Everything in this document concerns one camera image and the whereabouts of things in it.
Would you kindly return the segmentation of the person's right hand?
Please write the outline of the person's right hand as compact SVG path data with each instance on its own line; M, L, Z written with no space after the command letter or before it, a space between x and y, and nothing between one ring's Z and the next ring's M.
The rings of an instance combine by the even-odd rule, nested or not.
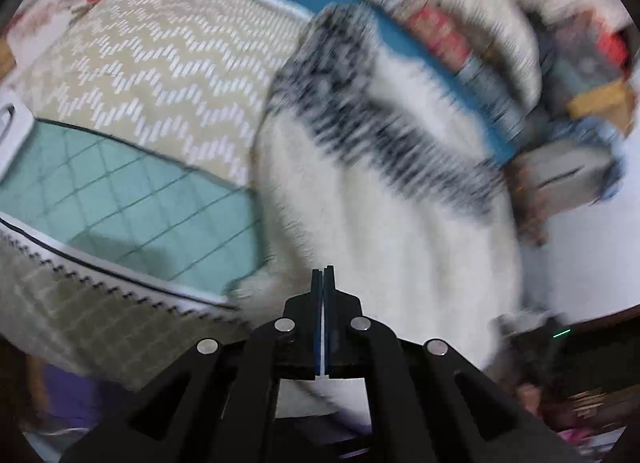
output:
M534 417L540 417L541 389L525 383L515 389L515 396L520 405Z

